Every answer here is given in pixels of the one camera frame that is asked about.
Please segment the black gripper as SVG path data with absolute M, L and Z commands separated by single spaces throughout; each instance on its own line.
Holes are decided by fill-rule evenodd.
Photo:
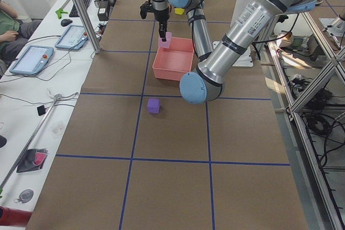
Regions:
M 170 7 L 166 1 L 147 0 L 140 6 L 140 16 L 146 19 L 147 13 L 153 13 L 155 20 L 159 22 L 159 36 L 166 38 L 167 21 L 170 18 Z

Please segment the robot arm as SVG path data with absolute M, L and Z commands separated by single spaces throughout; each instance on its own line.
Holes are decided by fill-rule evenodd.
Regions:
M 202 0 L 148 0 L 141 6 L 140 14 L 142 18 L 149 12 L 154 14 L 159 35 L 166 41 L 170 8 L 185 10 L 199 63 L 182 76 L 180 93 L 187 102 L 200 104 L 222 94 L 228 70 L 274 17 L 309 11 L 315 3 L 316 0 L 250 0 L 216 46 L 209 37 Z

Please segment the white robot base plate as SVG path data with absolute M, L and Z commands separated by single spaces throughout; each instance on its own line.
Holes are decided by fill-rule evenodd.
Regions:
M 213 51 L 209 59 L 209 64 L 211 64 L 215 69 L 229 69 L 230 65 L 233 67 L 253 67 L 253 60 L 251 57 L 251 48 L 247 47 L 243 54 L 238 54 L 234 51 L 221 50 L 218 52 L 218 45 L 221 46 L 221 41 L 213 41 Z

